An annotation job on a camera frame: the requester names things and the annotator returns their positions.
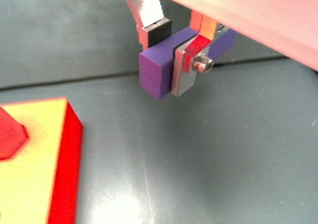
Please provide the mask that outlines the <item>gripper right finger with bolt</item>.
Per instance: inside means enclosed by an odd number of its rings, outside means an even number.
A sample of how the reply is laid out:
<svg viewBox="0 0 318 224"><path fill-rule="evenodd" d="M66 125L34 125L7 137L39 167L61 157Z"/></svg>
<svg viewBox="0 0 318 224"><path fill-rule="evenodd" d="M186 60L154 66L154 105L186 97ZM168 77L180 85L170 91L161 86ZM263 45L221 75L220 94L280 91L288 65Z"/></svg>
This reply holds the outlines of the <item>gripper right finger with bolt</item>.
<svg viewBox="0 0 318 224"><path fill-rule="evenodd" d="M218 37L224 26L198 11L192 11L190 28L198 35L176 49L174 54L172 93L176 96L182 96L194 86L197 72L210 71L213 59L205 55L204 50Z"/></svg>

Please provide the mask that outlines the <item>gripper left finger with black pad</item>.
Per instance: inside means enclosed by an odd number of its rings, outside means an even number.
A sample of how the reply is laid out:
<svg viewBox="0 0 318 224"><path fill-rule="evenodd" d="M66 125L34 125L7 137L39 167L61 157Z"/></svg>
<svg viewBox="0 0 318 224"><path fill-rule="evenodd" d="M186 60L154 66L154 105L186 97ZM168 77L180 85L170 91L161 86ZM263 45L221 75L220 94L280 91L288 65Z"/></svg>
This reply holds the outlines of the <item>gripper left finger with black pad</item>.
<svg viewBox="0 0 318 224"><path fill-rule="evenodd" d="M137 23L140 43L148 50L172 37L172 20L166 18L161 0L126 0Z"/></svg>

